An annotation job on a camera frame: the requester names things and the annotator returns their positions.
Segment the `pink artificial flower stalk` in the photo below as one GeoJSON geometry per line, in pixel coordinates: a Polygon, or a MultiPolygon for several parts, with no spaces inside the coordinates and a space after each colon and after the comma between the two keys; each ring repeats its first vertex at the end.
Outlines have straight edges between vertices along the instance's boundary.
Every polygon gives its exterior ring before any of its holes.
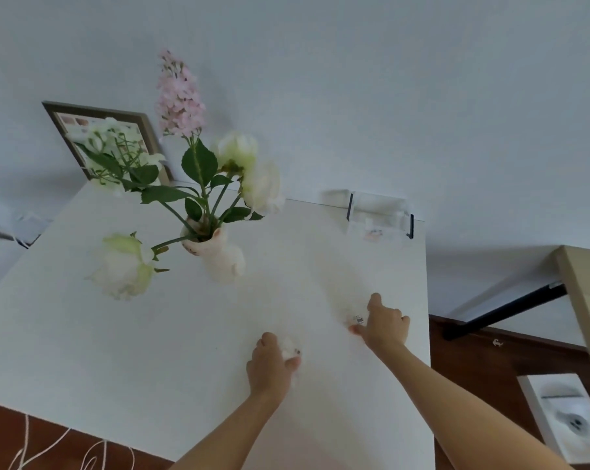
{"type": "Polygon", "coordinates": [[[205,126],[205,105],[198,91],[197,79],[182,59],[164,49],[159,54],[159,61],[161,73],[157,83],[159,97],[156,107],[160,129],[165,136],[182,138],[188,146],[181,167],[199,185],[198,199],[203,219],[197,217],[195,221],[200,224],[199,236],[207,240],[215,229],[207,188],[218,172],[218,161],[200,138],[205,126]]]}

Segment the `clear acrylic sign holder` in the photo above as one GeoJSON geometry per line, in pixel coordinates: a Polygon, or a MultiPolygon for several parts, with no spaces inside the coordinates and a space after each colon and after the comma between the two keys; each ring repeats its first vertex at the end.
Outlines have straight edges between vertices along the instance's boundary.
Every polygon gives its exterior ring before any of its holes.
{"type": "Polygon", "coordinates": [[[372,243],[411,241],[415,216],[405,198],[350,191],[346,234],[372,243]]]}

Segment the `white artificial rose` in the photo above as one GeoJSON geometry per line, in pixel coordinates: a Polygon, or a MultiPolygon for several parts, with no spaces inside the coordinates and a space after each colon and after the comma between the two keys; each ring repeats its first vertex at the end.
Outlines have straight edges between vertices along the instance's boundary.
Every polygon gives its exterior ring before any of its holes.
{"type": "Polygon", "coordinates": [[[113,233],[95,251],[97,267],[86,279],[115,300],[131,300],[144,294],[156,274],[169,271],[156,267],[156,252],[145,246],[136,233],[113,233]]]}

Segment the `white ceramic vase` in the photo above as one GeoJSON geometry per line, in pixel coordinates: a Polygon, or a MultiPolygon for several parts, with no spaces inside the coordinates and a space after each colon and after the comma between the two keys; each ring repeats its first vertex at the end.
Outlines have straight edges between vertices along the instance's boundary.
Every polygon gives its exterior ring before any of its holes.
{"type": "Polygon", "coordinates": [[[212,237],[198,242],[199,236],[193,240],[181,241],[183,248],[191,255],[201,258],[208,276],[219,284],[233,284],[245,272],[245,259],[242,250],[229,242],[227,229],[221,225],[212,237]]]}

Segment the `person's right forearm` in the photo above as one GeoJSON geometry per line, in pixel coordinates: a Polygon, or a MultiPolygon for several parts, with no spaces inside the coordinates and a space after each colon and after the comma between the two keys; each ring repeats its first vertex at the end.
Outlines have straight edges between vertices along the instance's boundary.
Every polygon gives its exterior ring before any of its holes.
{"type": "Polygon", "coordinates": [[[574,470],[475,395],[440,375],[400,341],[372,351],[403,386],[455,470],[574,470]]]}

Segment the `beige desk with black frame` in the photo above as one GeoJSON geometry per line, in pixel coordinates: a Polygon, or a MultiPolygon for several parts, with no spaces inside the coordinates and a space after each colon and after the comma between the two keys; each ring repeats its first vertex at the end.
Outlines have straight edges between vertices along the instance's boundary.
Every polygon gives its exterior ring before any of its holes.
{"type": "Polygon", "coordinates": [[[452,341],[551,301],[568,296],[590,356],[590,249],[562,245],[551,256],[556,262],[558,278],[542,287],[511,300],[471,321],[453,324],[442,336],[452,341]]]}

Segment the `small white fluffy ball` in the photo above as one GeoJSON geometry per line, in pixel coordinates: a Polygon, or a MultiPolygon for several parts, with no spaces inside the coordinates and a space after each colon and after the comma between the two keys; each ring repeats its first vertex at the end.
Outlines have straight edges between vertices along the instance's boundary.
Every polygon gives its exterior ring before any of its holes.
{"type": "Polygon", "coordinates": [[[278,339],[278,345],[284,361],[291,360],[295,357],[301,357],[302,351],[299,345],[289,336],[278,339]]]}

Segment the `brown picture frame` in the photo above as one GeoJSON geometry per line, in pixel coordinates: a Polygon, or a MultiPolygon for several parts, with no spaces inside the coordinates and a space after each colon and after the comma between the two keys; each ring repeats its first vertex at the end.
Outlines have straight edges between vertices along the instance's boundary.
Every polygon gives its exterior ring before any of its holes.
{"type": "MultiPolygon", "coordinates": [[[[42,103],[44,108],[46,109],[49,116],[52,118],[55,126],[58,130],[64,135],[65,138],[65,129],[62,124],[62,117],[71,115],[71,116],[86,116],[86,117],[96,117],[96,118],[105,118],[105,117],[113,117],[117,120],[123,120],[128,122],[135,122],[141,125],[141,131],[148,137],[149,146],[154,147],[155,151],[160,153],[159,147],[156,145],[156,137],[151,127],[149,118],[143,113],[136,113],[136,112],[128,112],[128,111],[118,111],[118,110],[103,110],[100,108],[89,108],[83,106],[77,106],[72,104],[65,104],[59,102],[43,102],[42,103]]],[[[73,156],[78,161],[79,165],[83,166],[82,161],[78,158],[77,153],[71,147],[69,141],[65,138],[65,142],[67,146],[71,149],[73,156]]],[[[169,179],[169,185],[171,185],[171,174],[167,166],[165,166],[167,177],[169,179]]]]}

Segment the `person's right hand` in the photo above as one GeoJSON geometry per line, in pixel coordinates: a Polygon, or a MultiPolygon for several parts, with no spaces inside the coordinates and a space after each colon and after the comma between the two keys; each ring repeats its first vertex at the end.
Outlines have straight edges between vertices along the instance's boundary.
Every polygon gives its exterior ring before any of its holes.
{"type": "Polygon", "coordinates": [[[366,346],[377,356],[406,343],[410,317],[399,309],[383,304],[380,293],[372,293],[367,305],[368,337],[361,337],[366,346]]]}

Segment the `person's left hand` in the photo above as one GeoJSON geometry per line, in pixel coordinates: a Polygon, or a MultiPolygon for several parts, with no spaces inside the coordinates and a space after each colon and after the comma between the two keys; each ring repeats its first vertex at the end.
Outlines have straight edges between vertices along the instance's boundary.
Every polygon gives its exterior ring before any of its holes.
{"type": "Polygon", "coordinates": [[[250,395],[278,407],[287,395],[294,373],[289,373],[274,333],[265,332],[246,366],[250,395]]]}

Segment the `person's left forearm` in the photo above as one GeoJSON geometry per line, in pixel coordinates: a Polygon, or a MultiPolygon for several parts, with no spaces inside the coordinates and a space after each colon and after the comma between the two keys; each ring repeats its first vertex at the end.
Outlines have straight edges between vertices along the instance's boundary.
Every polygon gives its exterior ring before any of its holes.
{"type": "Polygon", "coordinates": [[[280,390],[254,390],[217,428],[169,470],[242,470],[250,451],[283,402],[280,390]]]}

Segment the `white artificial peony flower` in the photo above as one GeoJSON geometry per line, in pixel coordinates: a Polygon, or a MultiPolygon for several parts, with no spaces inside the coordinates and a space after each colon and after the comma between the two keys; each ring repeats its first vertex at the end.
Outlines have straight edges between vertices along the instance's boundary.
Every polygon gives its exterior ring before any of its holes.
{"type": "Polygon", "coordinates": [[[249,134],[230,132],[213,142],[213,153],[221,172],[247,172],[257,163],[258,142],[249,134]]]}
{"type": "Polygon", "coordinates": [[[252,213],[262,216],[279,213],[285,204],[277,165],[264,160],[245,170],[241,181],[242,198],[252,213]]]}

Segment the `white box with drain picture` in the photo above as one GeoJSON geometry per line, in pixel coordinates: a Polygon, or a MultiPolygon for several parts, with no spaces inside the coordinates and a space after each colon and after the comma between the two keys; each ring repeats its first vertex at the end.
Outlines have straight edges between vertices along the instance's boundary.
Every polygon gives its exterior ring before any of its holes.
{"type": "Polygon", "coordinates": [[[518,376],[545,444],[568,464],[590,464],[590,396],[575,373],[518,376]]]}

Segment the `white small-blossom flower sprig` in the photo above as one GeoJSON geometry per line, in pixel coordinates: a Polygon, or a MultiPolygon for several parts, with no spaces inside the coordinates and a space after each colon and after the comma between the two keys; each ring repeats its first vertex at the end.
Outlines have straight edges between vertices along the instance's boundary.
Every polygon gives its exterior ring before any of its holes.
{"type": "Polygon", "coordinates": [[[113,117],[62,117],[65,138],[96,188],[113,196],[169,185],[164,155],[149,146],[141,125],[113,117]]]}

